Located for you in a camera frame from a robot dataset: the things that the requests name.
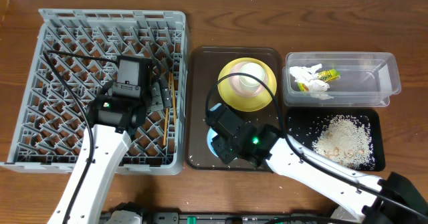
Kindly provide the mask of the green snack wrapper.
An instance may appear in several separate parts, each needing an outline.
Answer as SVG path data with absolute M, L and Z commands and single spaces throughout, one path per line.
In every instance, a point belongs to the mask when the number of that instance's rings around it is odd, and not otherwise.
M 303 92 L 317 92 L 317 91 L 326 91 L 329 89 L 327 82 L 332 80 L 340 79 L 340 73 L 335 69 L 326 70 L 314 74 L 314 80 L 309 84 L 298 82 L 298 87 L 300 91 Z

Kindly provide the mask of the pink bowl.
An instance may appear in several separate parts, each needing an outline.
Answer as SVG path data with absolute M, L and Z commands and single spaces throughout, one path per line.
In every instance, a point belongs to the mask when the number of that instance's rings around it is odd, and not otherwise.
M 244 64 L 245 62 L 241 62 L 241 63 L 238 63 L 237 65 L 235 65 L 235 66 L 233 66 L 232 67 L 232 69 L 231 69 L 231 73 L 233 74 L 233 73 L 241 73 L 240 72 L 240 69 L 241 69 L 241 67 L 242 67 L 242 65 Z M 240 83 L 240 81 L 239 81 L 239 77 L 240 77 L 241 75 L 236 75 L 236 76 L 231 76 L 230 78 L 229 78 L 229 82 L 230 82 L 230 84 L 231 84 L 231 86 L 232 86 L 232 88 L 234 89 L 234 91 L 238 94 L 238 95 L 240 95 L 240 96 L 244 96 L 244 97 L 253 97 L 253 96 L 256 96 L 256 95 L 258 95 L 258 94 L 260 94 L 261 93 L 261 91 L 262 91 L 262 89 L 263 89 L 263 86 L 260 84 L 259 85 L 259 87 L 258 88 L 256 88 L 254 91 L 251 91 L 251 90 L 248 90 L 247 88 L 244 88 L 242 85 L 241 85 L 241 83 Z M 266 72 L 265 72 L 265 78 L 264 78 L 264 80 L 263 80 L 263 82 L 266 82 L 266 78 L 267 78 L 267 75 L 266 75 Z

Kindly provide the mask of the cream white cup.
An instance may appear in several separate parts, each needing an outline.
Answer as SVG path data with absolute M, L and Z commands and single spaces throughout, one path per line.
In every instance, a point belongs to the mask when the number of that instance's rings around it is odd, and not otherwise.
M 256 78 L 260 81 L 263 81 L 265 78 L 265 70 L 259 64 L 254 62 L 245 62 L 242 65 L 240 72 L 242 74 L 248 74 L 252 76 L 252 78 L 247 76 L 239 77 L 241 85 L 251 91 L 254 91 L 260 85 Z

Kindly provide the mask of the light blue bowl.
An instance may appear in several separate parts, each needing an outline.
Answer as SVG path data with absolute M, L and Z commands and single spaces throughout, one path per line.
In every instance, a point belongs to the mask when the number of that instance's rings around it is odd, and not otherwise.
M 213 142 L 213 139 L 216 136 L 217 136 L 216 131 L 214 131 L 212 128 L 210 128 L 208 133 L 207 133 L 207 146 L 208 146 L 209 150 L 212 152 L 212 154 L 217 157 L 217 153 L 215 152 L 215 150 L 211 144 Z

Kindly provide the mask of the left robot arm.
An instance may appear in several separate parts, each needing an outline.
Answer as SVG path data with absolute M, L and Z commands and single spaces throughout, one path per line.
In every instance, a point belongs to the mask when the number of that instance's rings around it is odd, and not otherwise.
M 144 124 L 150 88 L 115 82 L 88 104 L 78 160 L 49 223 L 97 223 L 118 165 Z

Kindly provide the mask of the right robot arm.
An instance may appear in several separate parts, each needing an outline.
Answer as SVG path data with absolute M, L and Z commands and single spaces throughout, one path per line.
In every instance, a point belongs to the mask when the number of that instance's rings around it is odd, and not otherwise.
M 211 123 L 211 146 L 225 163 L 236 158 L 301 182 L 348 211 L 359 223 L 426 223 L 427 202 L 405 177 L 388 179 L 340 166 L 266 124 Z

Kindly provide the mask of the yellow plate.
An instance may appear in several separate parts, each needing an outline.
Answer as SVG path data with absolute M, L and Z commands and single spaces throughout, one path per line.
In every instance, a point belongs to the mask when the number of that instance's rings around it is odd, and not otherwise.
M 255 58 L 238 58 L 232 60 L 221 70 L 218 79 L 220 80 L 222 77 L 231 74 L 232 67 L 241 62 L 255 62 L 261 65 L 267 75 L 266 82 L 264 82 L 264 84 L 271 90 L 273 94 L 276 93 L 277 80 L 273 70 L 267 64 Z M 272 97 L 263 85 L 261 93 L 256 96 L 244 97 L 238 95 L 232 88 L 229 78 L 230 77 L 224 79 L 218 85 L 218 90 L 222 99 L 232 108 L 244 112 L 254 112 L 266 107 L 272 101 Z

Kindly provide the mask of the leftover rice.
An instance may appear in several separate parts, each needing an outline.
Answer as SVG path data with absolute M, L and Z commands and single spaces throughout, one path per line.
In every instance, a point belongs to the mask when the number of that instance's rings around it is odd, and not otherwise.
M 366 116 L 317 116 L 293 128 L 292 133 L 305 147 L 342 166 L 357 171 L 375 169 L 371 124 Z

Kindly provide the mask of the wooden chopstick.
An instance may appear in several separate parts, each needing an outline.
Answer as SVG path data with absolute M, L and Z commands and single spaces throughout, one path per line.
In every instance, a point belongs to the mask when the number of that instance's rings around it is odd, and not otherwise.
M 177 119 L 177 108 L 176 108 L 176 98 L 175 98 L 175 79 L 174 74 L 171 72 L 170 74 L 171 81 L 171 94 L 172 94 L 172 107 L 173 107 L 173 124 L 176 127 L 176 119 Z
M 169 127 L 169 110 L 165 110 L 165 120 L 164 120 L 164 133 L 163 133 L 163 147 L 167 145 L 167 136 L 168 136 L 168 127 Z

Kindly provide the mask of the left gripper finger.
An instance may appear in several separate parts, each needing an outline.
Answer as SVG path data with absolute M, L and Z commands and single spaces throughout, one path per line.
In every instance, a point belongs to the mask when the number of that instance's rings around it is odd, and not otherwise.
M 161 89 L 158 82 L 150 86 L 150 107 L 149 112 L 156 112 L 163 109 L 163 99 L 161 96 Z
M 158 84 L 160 86 L 160 94 L 163 101 L 163 106 L 165 108 L 170 108 L 172 106 L 171 103 L 171 95 L 169 90 L 169 83 L 165 77 L 160 77 L 158 79 Z

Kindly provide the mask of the white napkin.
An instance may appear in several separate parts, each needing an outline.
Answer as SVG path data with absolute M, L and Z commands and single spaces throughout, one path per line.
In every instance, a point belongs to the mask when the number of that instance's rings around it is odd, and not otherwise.
M 311 67 L 304 66 L 292 66 L 290 67 L 290 75 L 295 78 L 295 82 L 298 86 L 304 88 L 304 92 L 309 92 L 310 96 L 320 100 L 329 100 L 333 99 L 332 96 L 324 94 L 329 88 L 330 85 L 318 78 L 316 73 L 322 64 L 316 64 Z

